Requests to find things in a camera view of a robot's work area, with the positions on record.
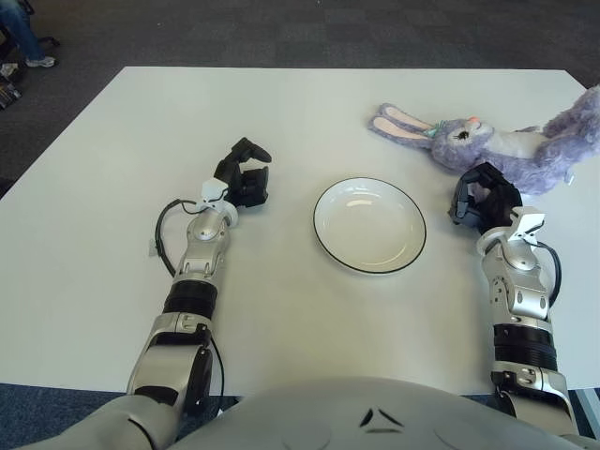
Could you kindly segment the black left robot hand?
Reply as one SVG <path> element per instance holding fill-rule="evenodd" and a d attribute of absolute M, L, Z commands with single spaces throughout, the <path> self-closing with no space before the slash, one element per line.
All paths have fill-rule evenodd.
<path fill-rule="evenodd" d="M 222 159 L 214 172 L 214 177 L 224 182 L 227 193 L 223 199 L 234 206 L 253 207 L 264 204 L 268 198 L 267 184 L 269 170 L 266 166 L 259 169 L 241 170 L 241 164 L 250 159 L 270 163 L 271 155 L 248 138 L 241 138 L 231 152 Z"/>

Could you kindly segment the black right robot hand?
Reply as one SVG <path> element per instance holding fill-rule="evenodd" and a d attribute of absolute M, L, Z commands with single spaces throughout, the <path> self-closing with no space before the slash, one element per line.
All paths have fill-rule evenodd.
<path fill-rule="evenodd" d="M 510 226 L 512 210 L 521 205 L 518 189 L 493 165 L 484 162 L 458 179 L 448 215 L 456 225 L 484 234 Z"/>

